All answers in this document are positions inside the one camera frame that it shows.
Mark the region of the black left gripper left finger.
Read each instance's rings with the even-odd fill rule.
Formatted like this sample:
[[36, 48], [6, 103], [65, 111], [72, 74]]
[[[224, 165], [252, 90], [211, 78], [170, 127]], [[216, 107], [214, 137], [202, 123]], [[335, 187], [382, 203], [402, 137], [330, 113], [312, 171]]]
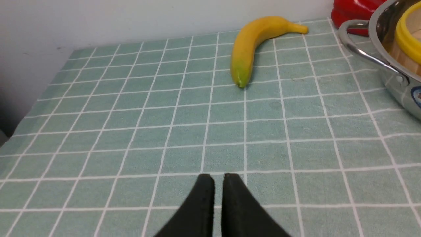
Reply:
[[215, 181], [200, 174], [182, 205], [155, 237], [212, 237]]

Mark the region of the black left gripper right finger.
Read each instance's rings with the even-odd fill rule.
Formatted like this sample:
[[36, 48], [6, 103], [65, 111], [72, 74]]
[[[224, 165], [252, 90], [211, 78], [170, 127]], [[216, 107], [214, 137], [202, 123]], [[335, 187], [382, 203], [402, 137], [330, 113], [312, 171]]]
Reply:
[[222, 189], [223, 237], [290, 237], [258, 203], [238, 174], [226, 173]]

